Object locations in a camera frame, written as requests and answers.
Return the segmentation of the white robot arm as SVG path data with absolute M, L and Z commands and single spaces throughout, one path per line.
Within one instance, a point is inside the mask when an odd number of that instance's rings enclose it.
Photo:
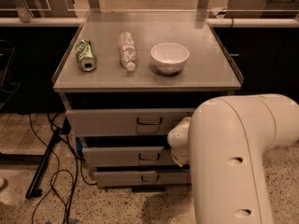
M 199 105 L 167 136 L 190 165 L 196 224 L 274 224 L 263 154 L 299 140 L 299 105 L 280 94 L 222 96 Z

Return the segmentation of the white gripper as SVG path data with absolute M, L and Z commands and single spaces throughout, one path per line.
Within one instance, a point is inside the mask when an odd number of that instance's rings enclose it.
M 182 167 L 189 163 L 189 152 L 185 148 L 172 148 L 171 156 L 172 156 L 173 161 L 179 167 Z

